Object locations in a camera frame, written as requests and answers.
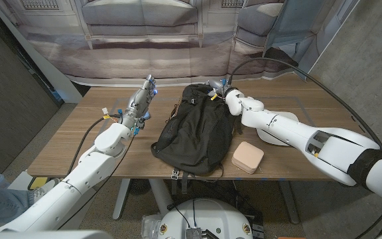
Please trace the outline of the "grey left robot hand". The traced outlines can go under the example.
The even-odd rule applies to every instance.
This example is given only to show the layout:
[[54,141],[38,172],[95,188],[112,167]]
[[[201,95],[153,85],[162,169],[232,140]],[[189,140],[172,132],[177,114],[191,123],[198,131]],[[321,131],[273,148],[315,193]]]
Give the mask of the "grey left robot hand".
[[156,80],[149,74],[143,85],[129,98],[129,102],[122,116],[122,125],[134,131],[142,127],[145,115],[153,98],[157,95]]

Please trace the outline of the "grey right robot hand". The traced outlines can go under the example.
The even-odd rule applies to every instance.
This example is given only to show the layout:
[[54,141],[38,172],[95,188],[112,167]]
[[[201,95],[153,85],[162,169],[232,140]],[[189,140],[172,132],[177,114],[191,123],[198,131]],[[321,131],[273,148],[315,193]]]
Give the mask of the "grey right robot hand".
[[210,87],[208,95],[211,97],[211,100],[215,100],[216,98],[225,99],[227,96],[227,91],[231,88],[229,80],[225,78],[219,80],[208,80],[205,82],[205,85]]

